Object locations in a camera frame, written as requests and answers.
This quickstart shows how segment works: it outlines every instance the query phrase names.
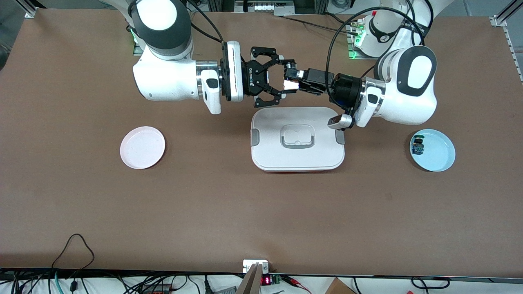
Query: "small black object on plate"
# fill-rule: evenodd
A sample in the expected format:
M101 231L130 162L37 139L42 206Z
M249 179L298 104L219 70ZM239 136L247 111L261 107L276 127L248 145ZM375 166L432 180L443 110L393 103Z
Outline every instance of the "small black object on plate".
M423 139L425 136L423 135L415 135L414 136L414 142L412 143L412 154L416 155L422 155L423 154Z

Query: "plate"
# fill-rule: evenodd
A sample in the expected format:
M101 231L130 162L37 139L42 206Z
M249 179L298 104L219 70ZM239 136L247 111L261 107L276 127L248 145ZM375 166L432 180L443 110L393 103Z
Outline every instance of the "plate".
M413 154L412 144L417 136L423 136L423 153ZM422 168L431 172L443 172L449 169L456 160L456 150L452 141L440 131L425 129L418 131L411 138L408 146L412 159Z
M153 127L130 131L120 145L120 157L128 167L144 169L157 163L165 151L165 138Z

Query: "light blue plate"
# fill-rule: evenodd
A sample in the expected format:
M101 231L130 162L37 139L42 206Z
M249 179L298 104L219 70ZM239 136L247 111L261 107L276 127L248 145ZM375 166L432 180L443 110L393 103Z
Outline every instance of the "light blue plate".
M412 154L412 143L414 137L423 135L423 154ZM411 143L408 146L412 159L422 168L431 172L446 171L452 166L456 159L456 150L452 141L440 131L425 129L418 131L412 136Z

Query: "table surface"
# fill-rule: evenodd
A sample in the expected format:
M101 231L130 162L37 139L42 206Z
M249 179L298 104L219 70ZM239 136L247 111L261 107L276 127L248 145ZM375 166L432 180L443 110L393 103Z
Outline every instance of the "table surface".
M329 31L268 14L210 17L244 56L275 47L299 68L325 66ZM372 119L346 131L339 168L301 174L252 163L250 98L223 103L218 116L202 101L143 98L125 26L113 10L39 9L24 21L0 73L0 266L48 267L81 233L96 254L91 268L237 272L243 259L265 258L281 273L523 277L523 88L487 18L435 20L426 43L438 58L438 108L427 123ZM221 56L197 32L194 42L195 59ZM371 64L349 60L338 39L332 72L359 76ZM280 106L336 109L307 93ZM167 141L142 171L119 156L138 126ZM423 128L453 140L448 171L410 159L408 140ZM89 257L75 239L57 267Z

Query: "teal cable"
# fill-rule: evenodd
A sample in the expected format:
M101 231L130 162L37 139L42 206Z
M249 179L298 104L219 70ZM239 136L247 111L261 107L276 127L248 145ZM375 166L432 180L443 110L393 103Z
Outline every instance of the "teal cable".
M62 291L62 287L60 287L60 284L58 283L58 272L54 273L54 283L56 284L56 287L58 288L58 292L60 292L60 294L64 294L64 291Z

